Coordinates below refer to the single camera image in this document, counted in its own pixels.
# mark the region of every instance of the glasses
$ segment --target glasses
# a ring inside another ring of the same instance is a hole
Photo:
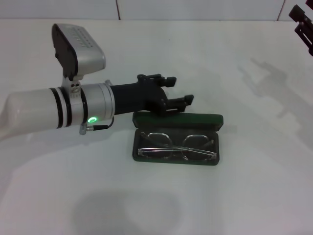
[[[208,151],[214,147],[214,140],[210,140],[206,135],[188,135],[183,139],[181,146],[173,145],[173,141],[165,133],[152,132],[147,135],[141,132],[141,136],[149,142],[149,145],[154,145],[138,149],[138,155],[143,157],[169,159],[180,156],[185,160],[202,161],[217,157],[215,152]]]

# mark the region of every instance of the black ring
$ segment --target black ring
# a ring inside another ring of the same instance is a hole
[[[84,118],[83,118],[82,124],[84,124],[87,122],[87,118],[88,118],[88,105],[87,105],[85,93],[82,88],[80,88],[80,97],[82,98],[82,102],[83,102]]]
[[[66,125],[66,127],[68,127],[68,126],[71,126],[71,124],[72,124],[72,108],[71,108],[70,100],[69,100],[69,97],[67,95],[65,88],[59,87],[59,89],[63,95],[65,104],[67,106],[67,125]]]
[[[54,94],[55,101],[57,102],[57,107],[58,107],[58,116],[59,116],[59,124],[57,129],[61,128],[63,125],[63,109],[62,109],[62,103],[59,97],[59,94],[55,88],[50,88],[52,90],[52,93]]]

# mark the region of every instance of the cable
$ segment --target cable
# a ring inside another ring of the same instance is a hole
[[[110,125],[95,125],[92,127],[93,127],[94,131],[105,130],[105,129],[110,128],[113,125],[113,123],[114,123],[114,117],[112,117],[112,121],[111,121]]]

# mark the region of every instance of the white table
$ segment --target white table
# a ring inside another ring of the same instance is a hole
[[[0,20],[0,106],[61,84],[53,23],[84,26],[107,68],[83,83],[176,76],[187,112],[224,116],[217,166],[139,163],[132,114],[0,143],[3,235],[313,233],[313,58],[285,22]]]

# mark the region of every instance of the green light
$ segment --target green light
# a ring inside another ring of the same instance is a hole
[[[91,117],[91,118],[88,119],[89,123],[92,123],[92,122],[95,122],[95,121],[97,121],[96,117]]]

